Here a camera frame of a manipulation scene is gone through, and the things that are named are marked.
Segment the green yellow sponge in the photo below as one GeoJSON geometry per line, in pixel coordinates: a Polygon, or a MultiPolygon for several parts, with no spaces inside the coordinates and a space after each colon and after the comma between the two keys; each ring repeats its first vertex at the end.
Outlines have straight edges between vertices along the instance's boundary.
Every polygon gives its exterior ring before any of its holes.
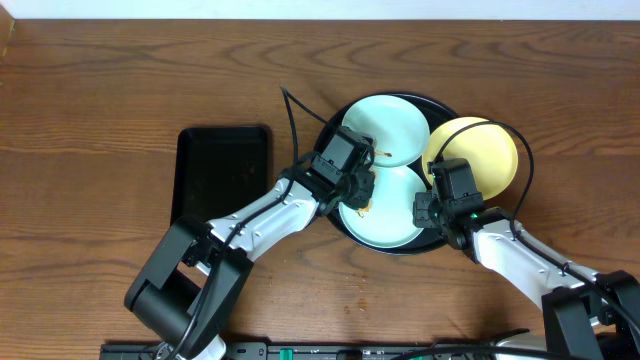
{"type": "MultiPolygon", "coordinates": [[[[373,173],[373,180],[376,180],[376,178],[377,178],[377,172],[376,172],[376,170],[375,170],[375,169],[373,169],[373,170],[372,170],[372,173],[373,173]]],[[[365,214],[366,214],[366,213],[368,213],[368,212],[370,211],[370,209],[371,209],[372,205],[373,205],[373,198],[370,198],[370,199],[369,199],[368,204],[367,204],[364,208],[360,208],[360,209],[358,209],[358,210],[356,211],[356,213],[358,214],[358,216],[359,216],[360,218],[363,218],[363,217],[365,216],[365,214]]]]}

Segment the yellow plate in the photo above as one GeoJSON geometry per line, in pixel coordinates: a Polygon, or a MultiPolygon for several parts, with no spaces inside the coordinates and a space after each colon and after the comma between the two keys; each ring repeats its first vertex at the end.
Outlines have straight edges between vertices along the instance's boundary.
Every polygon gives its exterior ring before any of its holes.
{"type": "MultiPolygon", "coordinates": [[[[484,118],[461,117],[445,122],[430,135],[422,155],[422,167],[430,185],[433,177],[427,171],[444,142],[456,131],[471,124],[485,122],[484,118]]],[[[473,127],[457,135],[445,148],[445,158],[465,158],[472,169],[476,187],[484,200],[503,192],[515,177],[518,153],[511,136],[500,126],[473,127]]]]}

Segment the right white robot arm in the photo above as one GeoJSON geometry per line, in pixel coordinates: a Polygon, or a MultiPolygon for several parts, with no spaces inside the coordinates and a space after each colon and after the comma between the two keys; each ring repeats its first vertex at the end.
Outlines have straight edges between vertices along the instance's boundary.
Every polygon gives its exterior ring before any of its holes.
{"type": "Polygon", "coordinates": [[[639,282],[626,271],[600,273],[562,256],[514,215],[488,208],[463,158],[426,167],[432,188],[415,196],[419,228],[433,228],[470,260],[490,269],[543,313],[547,351],[587,359],[639,356],[639,282]]]}

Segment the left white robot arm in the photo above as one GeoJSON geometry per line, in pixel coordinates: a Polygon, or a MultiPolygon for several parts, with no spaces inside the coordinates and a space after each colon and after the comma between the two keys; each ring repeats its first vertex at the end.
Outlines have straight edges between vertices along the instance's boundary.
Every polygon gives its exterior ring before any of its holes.
{"type": "Polygon", "coordinates": [[[246,207],[207,222],[169,227],[126,292],[125,307],[161,339],[155,358],[220,359],[220,337],[255,261],[338,204],[363,208],[375,174],[374,138],[337,127],[326,147],[283,170],[246,207]]]}

